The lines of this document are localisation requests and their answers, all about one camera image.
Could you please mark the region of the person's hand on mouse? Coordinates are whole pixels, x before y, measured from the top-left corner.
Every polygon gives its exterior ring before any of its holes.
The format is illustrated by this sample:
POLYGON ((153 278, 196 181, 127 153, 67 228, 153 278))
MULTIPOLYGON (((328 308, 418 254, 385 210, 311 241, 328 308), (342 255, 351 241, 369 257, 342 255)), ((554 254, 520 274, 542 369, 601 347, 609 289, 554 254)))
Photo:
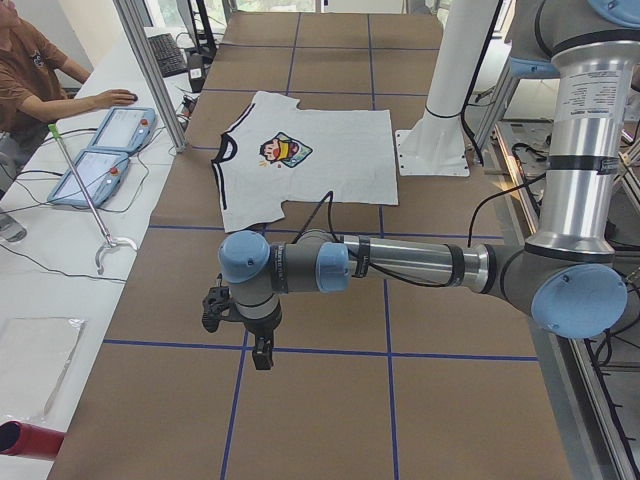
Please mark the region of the person's hand on mouse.
POLYGON ((133 93, 126 89, 111 89, 104 91, 95 96, 95 105, 100 109, 106 109, 113 106, 129 106, 134 104, 130 100, 130 94, 133 93))

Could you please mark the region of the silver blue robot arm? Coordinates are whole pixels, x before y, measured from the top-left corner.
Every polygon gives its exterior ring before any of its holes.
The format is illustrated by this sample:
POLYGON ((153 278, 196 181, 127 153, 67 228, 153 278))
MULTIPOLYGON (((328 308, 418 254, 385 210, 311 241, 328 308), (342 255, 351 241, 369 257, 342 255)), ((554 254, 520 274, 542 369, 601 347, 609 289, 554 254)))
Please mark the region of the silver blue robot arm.
POLYGON ((280 298, 343 291, 376 274, 424 288, 466 287, 502 299, 540 328, 586 339, 627 305, 605 228, 632 72, 639 61, 635 1, 522 1, 511 61, 559 78, 538 227, 521 247, 424 244, 302 230, 290 243, 240 231, 218 251, 221 271, 202 323, 242 324, 259 370, 273 365, 280 298))

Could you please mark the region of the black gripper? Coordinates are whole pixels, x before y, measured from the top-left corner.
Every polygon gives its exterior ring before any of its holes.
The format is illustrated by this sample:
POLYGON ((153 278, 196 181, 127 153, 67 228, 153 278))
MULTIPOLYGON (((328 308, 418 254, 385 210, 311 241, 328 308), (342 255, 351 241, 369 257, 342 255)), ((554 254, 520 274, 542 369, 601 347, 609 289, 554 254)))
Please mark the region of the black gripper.
POLYGON ((274 332, 277 327, 277 315, 253 319, 245 323, 245 328, 254 336, 252 360, 256 370, 271 370, 274 366, 274 332))

